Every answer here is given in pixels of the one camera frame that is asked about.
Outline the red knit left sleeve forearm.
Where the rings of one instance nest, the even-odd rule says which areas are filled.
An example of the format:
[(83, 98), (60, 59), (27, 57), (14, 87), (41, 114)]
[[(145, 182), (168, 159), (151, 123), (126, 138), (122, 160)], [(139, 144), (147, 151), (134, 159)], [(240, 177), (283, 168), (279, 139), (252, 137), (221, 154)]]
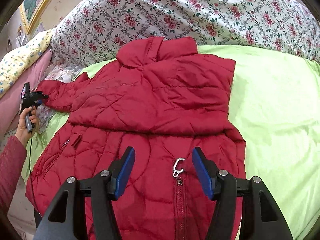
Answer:
[(25, 146), (13, 135), (1, 153), (1, 211), (7, 215), (27, 156)]

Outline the person's left hand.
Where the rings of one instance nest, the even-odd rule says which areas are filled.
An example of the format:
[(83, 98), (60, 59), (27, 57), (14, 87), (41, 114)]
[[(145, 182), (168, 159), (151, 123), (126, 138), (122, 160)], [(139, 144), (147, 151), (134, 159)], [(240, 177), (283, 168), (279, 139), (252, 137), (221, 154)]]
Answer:
[(31, 121), (32, 124), (34, 124), (36, 126), (35, 129), (37, 129), (37, 127), (39, 125), (39, 120), (36, 115), (35, 106), (25, 108), (19, 117), (19, 122), (18, 122), (16, 133), (15, 133), (15, 137), (19, 140), (19, 142), (24, 147), (27, 145), (28, 140), (32, 137), (31, 133), (28, 132), (28, 129), (27, 129), (27, 126), (25, 123), (26, 117)]

